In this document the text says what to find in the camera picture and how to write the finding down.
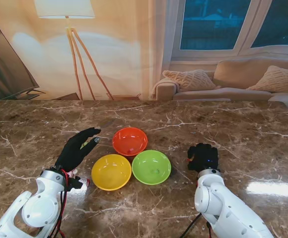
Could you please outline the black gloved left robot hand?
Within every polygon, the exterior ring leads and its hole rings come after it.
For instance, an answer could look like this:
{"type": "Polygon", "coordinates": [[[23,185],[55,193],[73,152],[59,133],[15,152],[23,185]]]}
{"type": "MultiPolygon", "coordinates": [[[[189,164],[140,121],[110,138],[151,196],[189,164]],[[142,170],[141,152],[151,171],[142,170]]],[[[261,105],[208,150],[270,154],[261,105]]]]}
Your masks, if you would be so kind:
{"type": "Polygon", "coordinates": [[[88,138],[93,137],[101,132],[101,129],[94,127],[85,129],[75,136],[71,137],[65,144],[62,152],[60,153],[55,168],[63,169],[65,172],[74,170],[84,160],[84,158],[94,149],[98,144],[100,138],[95,137],[91,139],[86,145],[82,145],[88,138]]]}

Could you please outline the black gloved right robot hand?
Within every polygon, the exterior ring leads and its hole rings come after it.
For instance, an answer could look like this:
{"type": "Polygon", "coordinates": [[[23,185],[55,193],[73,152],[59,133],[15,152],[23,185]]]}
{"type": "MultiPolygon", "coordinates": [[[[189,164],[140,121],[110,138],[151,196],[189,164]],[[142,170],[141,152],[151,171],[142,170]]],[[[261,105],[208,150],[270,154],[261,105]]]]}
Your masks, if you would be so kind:
{"type": "Polygon", "coordinates": [[[198,143],[187,151],[188,170],[201,172],[205,169],[218,169],[218,149],[210,144],[198,143]]]}

